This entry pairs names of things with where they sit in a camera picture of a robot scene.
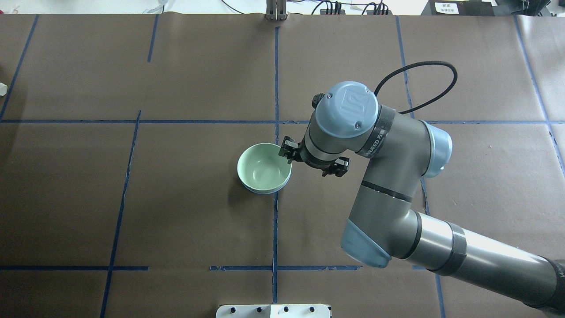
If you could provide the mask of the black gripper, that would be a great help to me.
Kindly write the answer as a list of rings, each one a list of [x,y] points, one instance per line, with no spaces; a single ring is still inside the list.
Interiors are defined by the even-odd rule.
[[[349,171],[350,159],[338,157],[333,160],[322,160],[307,149],[305,141],[295,142],[295,139],[285,136],[280,146],[280,156],[288,160],[288,163],[303,162],[313,169],[322,171],[322,176],[334,175],[343,177]]]

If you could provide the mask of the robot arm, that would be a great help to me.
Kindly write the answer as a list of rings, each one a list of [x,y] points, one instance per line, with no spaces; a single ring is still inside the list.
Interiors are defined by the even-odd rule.
[[[439,175],[450,160],[446,131],[381,105],[362,83],[343,81],[313,97],[302,141],[286,136],[279,155],[341,177],[347,150],[369,159],[341,239],[347,255],[376,268],[399,258],[564,315],[561,262],[411,209],[421,179]]]

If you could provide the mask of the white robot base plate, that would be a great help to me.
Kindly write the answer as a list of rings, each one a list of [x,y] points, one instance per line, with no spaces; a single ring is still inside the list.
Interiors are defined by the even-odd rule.
[[[331,306],[307,304],[230,304],[222,305],[216,318],[331,318]]]

